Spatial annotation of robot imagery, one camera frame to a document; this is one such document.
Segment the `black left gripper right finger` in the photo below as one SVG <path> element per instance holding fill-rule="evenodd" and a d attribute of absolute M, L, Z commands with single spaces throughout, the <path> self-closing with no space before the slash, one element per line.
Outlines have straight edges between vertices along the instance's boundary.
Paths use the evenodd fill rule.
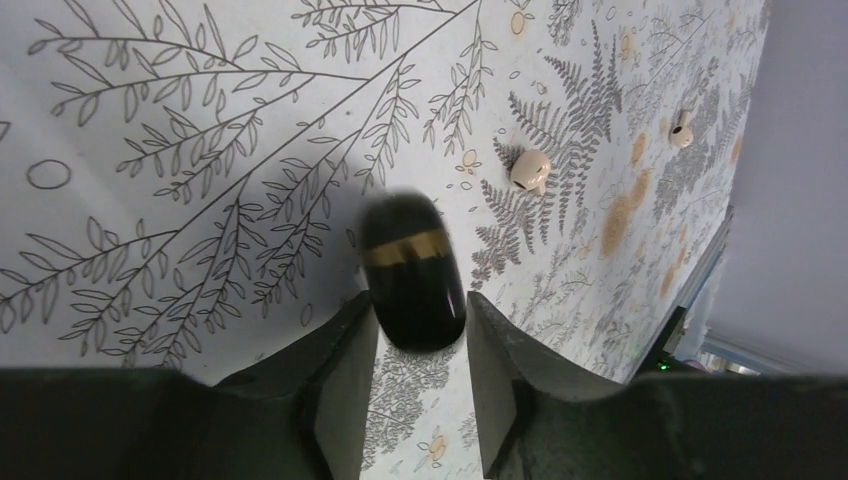
<path fill-rule="evenodd" d="M 843 479 L 838 376 L 652 373 L 620 384 L 557 354 L 484 295 L 467 345 L 488 479 Z"/>

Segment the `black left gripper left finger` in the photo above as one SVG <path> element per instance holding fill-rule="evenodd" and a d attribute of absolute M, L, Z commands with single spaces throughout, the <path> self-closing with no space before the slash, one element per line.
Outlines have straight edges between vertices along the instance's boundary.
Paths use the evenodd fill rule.
<path fill-rule="evenodd" d="M 170 369 L 5 369 L 5 479 L 355 479 L 378 326 L 367 293 L 208 386 Z"/>

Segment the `black earbud charging case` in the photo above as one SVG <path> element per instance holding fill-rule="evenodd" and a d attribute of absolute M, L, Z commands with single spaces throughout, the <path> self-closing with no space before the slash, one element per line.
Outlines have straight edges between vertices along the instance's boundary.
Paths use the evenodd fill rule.
<path fill-rule="evenodd" d="M 375 197 L 358 219 L 358 251 L 377 320 L 400 350 L 454 344 L 466 323 L 465 290 L 434 203 L 415 191 Z"/>

